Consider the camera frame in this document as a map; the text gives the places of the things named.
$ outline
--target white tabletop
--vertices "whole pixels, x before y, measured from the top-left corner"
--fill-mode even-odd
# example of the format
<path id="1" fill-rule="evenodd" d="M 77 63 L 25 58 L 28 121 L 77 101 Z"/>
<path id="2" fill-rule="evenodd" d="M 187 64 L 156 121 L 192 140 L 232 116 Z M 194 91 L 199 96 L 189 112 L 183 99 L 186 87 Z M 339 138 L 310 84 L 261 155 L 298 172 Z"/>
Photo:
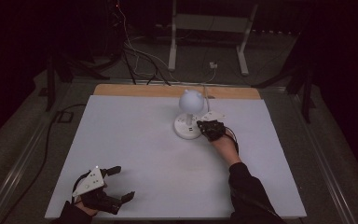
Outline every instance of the white tabletop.
<path id="1" fill-rule="evenodd" d="M 178 98 L 91 96 L 51 197 L 46 218 L 59 217 L 76 180 L 99 166 L 121 166 L 104 191 L 135 191 L 118 214 L 99 218 L 227 218 L 233 211 L 228 170 L 203 136 L 178 137 L 173 121 Z M 263 183 L 281 217 L 304 217 L 304 206 L 263 100 L 210 100 L 211 109 L 237 135 L 240 155 Z"/>

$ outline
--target person's left hand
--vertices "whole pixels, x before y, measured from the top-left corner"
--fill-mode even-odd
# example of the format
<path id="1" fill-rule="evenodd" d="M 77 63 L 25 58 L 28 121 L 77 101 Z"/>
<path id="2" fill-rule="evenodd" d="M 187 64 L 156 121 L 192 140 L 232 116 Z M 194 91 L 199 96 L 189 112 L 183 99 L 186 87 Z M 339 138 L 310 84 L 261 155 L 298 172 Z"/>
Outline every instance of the person's left hand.
<path id="1" fill-rule="evenodd" d="M 80 196 L 77 197 L 76 202 L 75 202 L 75 206 L 80 208 L 83 212 L 85 212 L 87 215 L 89 215 L 91 217 L 94 217 L 98 213 L 98 210 L 86 207 L 83 204 L 83 202 L 81 201 Z"/>

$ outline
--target white lamp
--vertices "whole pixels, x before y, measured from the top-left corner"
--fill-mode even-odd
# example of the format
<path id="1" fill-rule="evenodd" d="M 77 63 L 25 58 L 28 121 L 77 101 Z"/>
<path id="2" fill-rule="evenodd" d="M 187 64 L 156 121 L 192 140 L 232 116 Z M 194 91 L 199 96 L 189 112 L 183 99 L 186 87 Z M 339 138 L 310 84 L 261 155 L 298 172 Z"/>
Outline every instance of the white lamp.
<path id="1" fill-rule="evenodd" d="M 173 128 L 177 135 L 185 139 L 194 139 L 201 135 L 197 126 L 200 116 L 197 114 L 202 111 L 204 99 L 199 91 L 185 90 L 179 100 L 179 107 L 185 112 L 176 117 Z"/>

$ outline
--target hand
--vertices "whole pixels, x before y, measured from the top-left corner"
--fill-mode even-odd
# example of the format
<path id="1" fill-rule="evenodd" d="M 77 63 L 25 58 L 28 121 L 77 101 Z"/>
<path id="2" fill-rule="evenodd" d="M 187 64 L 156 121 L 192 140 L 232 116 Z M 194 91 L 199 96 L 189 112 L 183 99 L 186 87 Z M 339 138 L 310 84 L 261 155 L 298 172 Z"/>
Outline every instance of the hand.
<path id="1" fill-rule="evenodd" d="M 75 202 L 75 206 L 78 207 L 80 210 L 82 210 L 83 212 L 85 212 L 87 215 L 89 215 L 91 217 L 94 217 L 98 213 L 98 210 L 86 207 L 82 203 L 80 196 L 77 197 L 76 202 Z"/>
<path id="2" fill-rule="evenodd" d="M 229 130 L 226 130 L 226 134 L 233 137 Z M 211 144 L 216 148 L 217 152 L 226 161 L 228 166 L 241 162 L 241 158 L 237 153 L 234 142 L 228 136 L 223 135 L 219 139 L 212 141 Z"/>

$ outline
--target lamp base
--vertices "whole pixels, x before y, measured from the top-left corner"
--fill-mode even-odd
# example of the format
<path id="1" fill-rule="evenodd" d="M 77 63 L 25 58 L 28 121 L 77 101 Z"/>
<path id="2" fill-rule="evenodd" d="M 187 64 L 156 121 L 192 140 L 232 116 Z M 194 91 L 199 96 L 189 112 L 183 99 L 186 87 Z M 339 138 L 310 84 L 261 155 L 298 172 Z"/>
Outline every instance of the lamp base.
<path id="1" fill-rule="evenodd" d="M 198 138 L 201 135 L 200 128 L 197 126 L 197 120 L 199 117 L 193 115 L 193 119 L 190 125 L 186 124 L 187 114 L 181 114 L 176 117 L 175 122 L 173 123 L 173 128 L 175 129 L 176 134 L 185 139 L 194 139 Z"/>

